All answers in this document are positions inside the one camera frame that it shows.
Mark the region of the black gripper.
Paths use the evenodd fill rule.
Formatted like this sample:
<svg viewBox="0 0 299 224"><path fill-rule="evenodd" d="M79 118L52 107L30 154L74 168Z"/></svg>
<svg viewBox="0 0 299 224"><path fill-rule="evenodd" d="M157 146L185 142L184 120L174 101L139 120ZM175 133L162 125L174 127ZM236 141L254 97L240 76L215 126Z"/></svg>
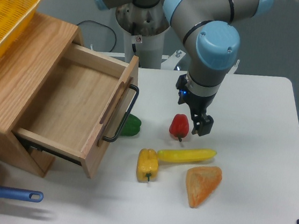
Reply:
<svg viewBox="0 0 299 224"><path fill-rule="evenodd" d="M207 115L207 107L212 103L219 90L216 86L202 86L196 83L189 73L178 77L176 88L178 89L178 104L187 104L193 122L192 134L204 136L210 133L214 119Z"/></svg>

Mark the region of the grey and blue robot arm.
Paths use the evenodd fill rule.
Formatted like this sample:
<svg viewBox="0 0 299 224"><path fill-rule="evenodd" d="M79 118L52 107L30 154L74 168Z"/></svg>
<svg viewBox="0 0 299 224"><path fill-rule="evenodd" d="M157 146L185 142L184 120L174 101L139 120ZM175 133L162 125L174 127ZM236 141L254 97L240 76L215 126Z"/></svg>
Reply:
<svg viewBox="0 0 299 224"><path fill-rule="evenodd" d="M206 114L235 64L240 38L232 23L261 15L274 0L94 0L101 10L114 9L122 28L125 60L138 56L142 68L159 68L162 41L173 29L190 56L186 74L177 80L179 104L187 104L193 133L209 134L213 118Z"/></svg>

